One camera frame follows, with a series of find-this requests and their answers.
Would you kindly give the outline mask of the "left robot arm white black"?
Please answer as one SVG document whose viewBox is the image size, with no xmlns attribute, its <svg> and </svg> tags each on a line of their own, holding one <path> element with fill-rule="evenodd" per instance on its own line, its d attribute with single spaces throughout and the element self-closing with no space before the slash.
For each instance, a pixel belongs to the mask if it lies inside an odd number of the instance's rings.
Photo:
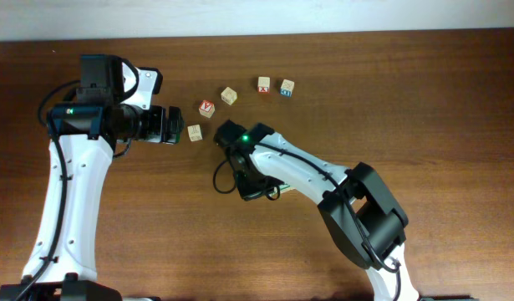
<svg viewBox="0 0 514 301">
<path fill-rule="evenodd" d="M 175 145 L 185 126 L 181 109 L 151 103 L 158 69 L 135 67 L 109 54 L 84 54 L 80 79 L 38 120 L 50 138 L 50 173 L 36 243 L 18 284 L 0 287 L 1 300 L 121 300 L 97 281 L 95 235 L 104 179 L 119 144 Z"/>
</svg>

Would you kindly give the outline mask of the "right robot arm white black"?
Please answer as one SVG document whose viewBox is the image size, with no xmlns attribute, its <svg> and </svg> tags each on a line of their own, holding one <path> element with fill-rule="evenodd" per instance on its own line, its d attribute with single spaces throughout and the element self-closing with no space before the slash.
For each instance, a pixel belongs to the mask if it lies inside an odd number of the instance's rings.
<svg viewBox="0 0 514 301">
<path fill-rule="evenodd" d="M 214 135 L 241 199 L 276 201 L 293 189 L 313 201 L 338 250 L 368 275 L 376 300 L 418 300 L 405 263 L 409 224 L 376 170 L 321 160 L 258 123 L 247 130 L 227 120 Z"/>
</svg>

